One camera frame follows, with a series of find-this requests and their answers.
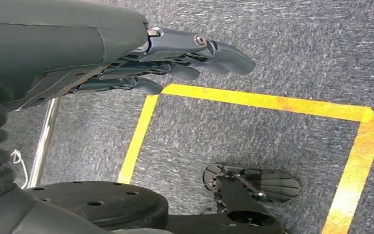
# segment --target robotic hand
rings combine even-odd
[[[199,75],[195,67],[248,74],[254,66],[232,46],[149,28],[129,9],[82,0],[0,0],[0,127],[9,111],[66,94],[117,88],[160,93],[146,74],[191,80]],[[0,143],[6,138],[0,129]],[[9,158],[0,149],[0,234],[107,233],[21,190],[3,166]]]
[[[204,67],[218,74],[240,75],[249,74],[255,67],[248,56],[233,46],[207,40],[200,34],[167,28],[149,28],[147,33],[148,41],[142,46],[127,52],[69,93],[139,89],[155,95],[163,87],[140,76],[171,74],[183,80],[194,80],[200,74],[194,67]]]

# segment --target silver rod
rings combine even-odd
[[[42,126],[41,136],[39,138],[37,152],[35,154],[34,164],[32,166],[31,175],[26,188],[39,186],[44,167],[45,159],[48,153],[51,135],[54,130],[55,118],[58,112],[60,97],[56,97],[49,101],[46,109],[44,124]]]

